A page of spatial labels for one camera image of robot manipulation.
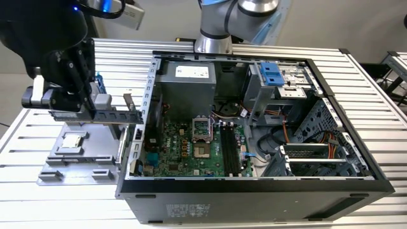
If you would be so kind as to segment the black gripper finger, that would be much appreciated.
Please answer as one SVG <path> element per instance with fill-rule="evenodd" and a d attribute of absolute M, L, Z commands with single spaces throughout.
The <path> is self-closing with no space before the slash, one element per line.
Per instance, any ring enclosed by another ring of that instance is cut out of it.
<path fill-rule="evenodd" d="M 81 111 L 59 112 L 61 120 L 93 120 L 95 117 L 95 104 L 93 101 L 93 86 L 95 80 L 95 41 L 85 39 L 62 55 L 62 71 L 66 89 L 71 94 L 78 94 L 83 105 Z"/>
<path fill-rule="evenodd" d="M 83 102 L 78 94 L 71 94 L 66 89 L 50 89 L 47 96 L 51 110 L 81 111 Z"/>

